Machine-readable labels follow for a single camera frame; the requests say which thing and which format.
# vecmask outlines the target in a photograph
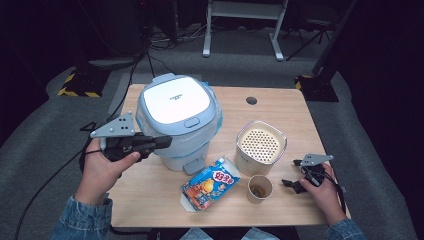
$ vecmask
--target paper cup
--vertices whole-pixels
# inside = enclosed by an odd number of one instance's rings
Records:
[[[271,181],[262,175],[255,175],[247,184],[247,199],[253,204],[261,203],[272,194]]]

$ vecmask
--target snack bag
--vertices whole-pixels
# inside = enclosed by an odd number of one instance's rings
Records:
[[[220,158],[182,186],[180,202],[187,211],[203,211],[221,198],[239,179],[240,172],[233,163]]]

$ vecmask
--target denim sleeve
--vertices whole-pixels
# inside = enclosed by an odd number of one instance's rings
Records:
[[[103,206],[80,203],[71,196],[50,239],[106,239],[112,216],[112,200]]]
[[[328,228],[327,240],[366,240],[365,235],[352,219],[337,222]]]

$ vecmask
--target container lid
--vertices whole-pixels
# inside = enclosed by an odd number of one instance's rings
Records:
[[[154,79],[140,96],[140,106],[149,124],[166,135],[197,130],[215,117],[209,91],[188,76],[166,74]]]

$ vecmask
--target plastic container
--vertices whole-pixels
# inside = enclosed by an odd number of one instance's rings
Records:
[[[266,175],[287,147],[286,136],[261,121],[251,121],[237,136],[236,166],[247,176]]]

